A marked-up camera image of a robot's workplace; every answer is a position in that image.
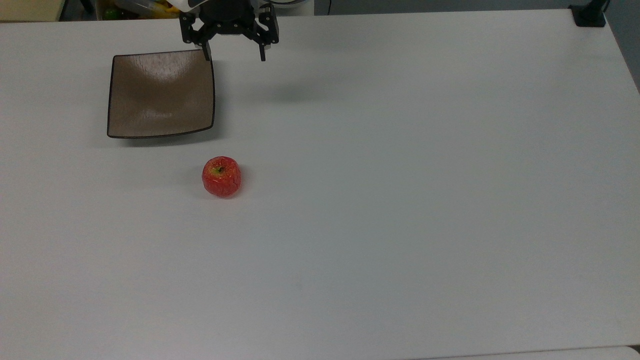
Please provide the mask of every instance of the table surface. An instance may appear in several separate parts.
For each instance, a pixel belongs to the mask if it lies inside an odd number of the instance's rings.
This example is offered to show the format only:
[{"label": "table surface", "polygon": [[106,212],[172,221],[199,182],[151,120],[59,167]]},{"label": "table surface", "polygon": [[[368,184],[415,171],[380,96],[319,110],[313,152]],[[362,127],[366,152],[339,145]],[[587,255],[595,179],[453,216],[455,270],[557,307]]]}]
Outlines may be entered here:
[{"label": "table surface", "polygon": [[[640,343],[640,96],[568,10],[211,41],[214,127],[106,136],[176,20],[0,24],[3,359],[415,359]],[[214,156],[243,188],[210,196]]]},{"label": "table surface", "polygon": [[0,21],[58,21],[65,0],[0,0]]}]

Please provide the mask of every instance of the black clamp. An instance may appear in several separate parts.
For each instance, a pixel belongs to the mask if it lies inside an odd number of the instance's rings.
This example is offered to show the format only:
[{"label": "black clamp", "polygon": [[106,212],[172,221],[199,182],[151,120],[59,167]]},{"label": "black clamp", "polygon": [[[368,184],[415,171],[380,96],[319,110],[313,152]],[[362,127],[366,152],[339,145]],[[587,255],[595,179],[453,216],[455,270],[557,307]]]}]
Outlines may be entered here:
[{"label": "black clamp", "polygon": [[242,14],[232,20],[219,20],[215,14],[207,13],[207,8],[201,6],[200,20],[203,25],[200,29],[193,29],[196,21],[194,13],[180,13],[180,30],[182,32],[182,41],[187,44],[196,44],[202,47],[204,56],[207,61],[211,60],[208,42],[216,34],[221,35],[244,35],[246,38],[253,40],[260,47],[260,59],[266,60],[264,50],[271,44],[277,44],[280,41],[278,22],[272,4],[264,4],[260,6],[258,12],[258,21],[266,27],[263,28],[256,22],[253,7],[248,6]]}]

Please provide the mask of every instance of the red apple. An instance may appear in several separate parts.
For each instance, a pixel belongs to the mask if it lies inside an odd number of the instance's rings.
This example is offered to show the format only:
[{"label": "red apple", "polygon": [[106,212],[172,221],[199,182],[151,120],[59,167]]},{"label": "red apple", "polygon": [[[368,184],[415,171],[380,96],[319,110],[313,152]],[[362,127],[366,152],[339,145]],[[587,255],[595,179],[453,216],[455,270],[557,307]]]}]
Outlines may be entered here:
[{"label": "red apple", "polygon": [[230,197],[240,188],[238,163],[226,156],[218,156],[207,161],[202,169],[202,183],[213,195]]}]

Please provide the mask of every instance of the brown plate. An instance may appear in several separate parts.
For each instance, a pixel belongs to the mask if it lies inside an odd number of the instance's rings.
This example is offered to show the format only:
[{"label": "brown plate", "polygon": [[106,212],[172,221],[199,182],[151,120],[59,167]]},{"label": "brown plate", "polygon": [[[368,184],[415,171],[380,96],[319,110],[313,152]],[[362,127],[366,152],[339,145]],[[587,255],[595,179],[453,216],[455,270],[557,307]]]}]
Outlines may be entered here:
[{"label": "brown plate", "polygon": [[155,138],[211,128],[213,65],[201,50],[116,55],[107,135]]}]

